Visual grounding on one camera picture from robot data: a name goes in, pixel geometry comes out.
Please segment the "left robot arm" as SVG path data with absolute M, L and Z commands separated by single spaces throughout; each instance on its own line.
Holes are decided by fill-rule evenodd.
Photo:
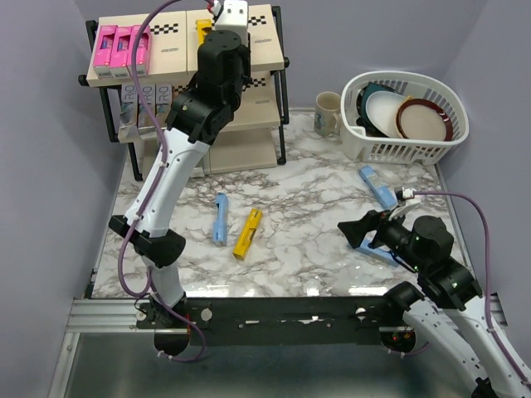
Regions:
M 207 34 L 197 50 L 198 70 L 172 104 L 153 167 L 130 208 L 109 227 L 133 246 L 148 269 L 148 287 L 159 304 L 155 317 L 173 328 L 183 320 L 185 296 L 178 258 L 185 239 L 169 224 L 193 169 L 241 106 L 250 78 L 250 51 L 235 32 Z

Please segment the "pink toothpaste box diagonal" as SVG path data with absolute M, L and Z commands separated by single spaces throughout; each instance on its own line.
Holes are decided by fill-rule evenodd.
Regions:
M 103 25 L 99 27 L 99 33 L 93 49 L 92 70 L 100 79 L 112 76 L 110 72 L 110 61 L 116 30 L 116 25 Z

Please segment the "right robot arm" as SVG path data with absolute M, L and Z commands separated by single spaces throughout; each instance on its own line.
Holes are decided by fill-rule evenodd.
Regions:
M 421 216 L 411 229 L 389 211 L 369 211 L 338 228 L 357 249 L 369 232 L 370 245 L 385 245 L 417 275 L 382 297 L 390 324 L 406 323 L 424 334 L 457 366 L 473 397 L 528 397 L 530 368 L 514 350 L 490 312 L 489 295 L 475 276 L 451 256 L 453 236 L 438 217 Z

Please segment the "silver foil toothpaste box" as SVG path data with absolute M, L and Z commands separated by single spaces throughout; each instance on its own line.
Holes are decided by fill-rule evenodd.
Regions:
M 155 84 L 141 85 L 141 93 L 145 101 L 139 99 L 138 131 L 143 138 L 156 131 L 152 115 L 155 115 Z

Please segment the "yellow toothpaste box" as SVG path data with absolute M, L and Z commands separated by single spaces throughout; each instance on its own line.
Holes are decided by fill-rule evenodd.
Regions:
M 241 233 L 236 241 L 235 247 L 232 251 L 234 257 L 238 260 L 244 260 L 250 249 L 251 243 L 254 239 L 254 235 L 261 223 L 263 213 L 262 211 L 252 208 L 246 223 L 243 226 Z
M 197 42 L 199 45 L 203 44 L 207 35 L 212 31 L 213 25 L 211 19 L 197 19 Z

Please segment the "pink toothpaste box long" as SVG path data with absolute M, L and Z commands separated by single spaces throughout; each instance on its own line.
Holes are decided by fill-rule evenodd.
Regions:
M 128 59 L 132 27 L 117 27 L 110 58 L 110 73 L 115 79 L 129 77 Z

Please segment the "red metallic toothpaste box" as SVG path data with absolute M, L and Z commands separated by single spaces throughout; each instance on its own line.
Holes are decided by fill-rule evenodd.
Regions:
M 138 132 L 138 93 L 134 83 L 121 85 L 118 139 L 130 143 L 139 138 Z

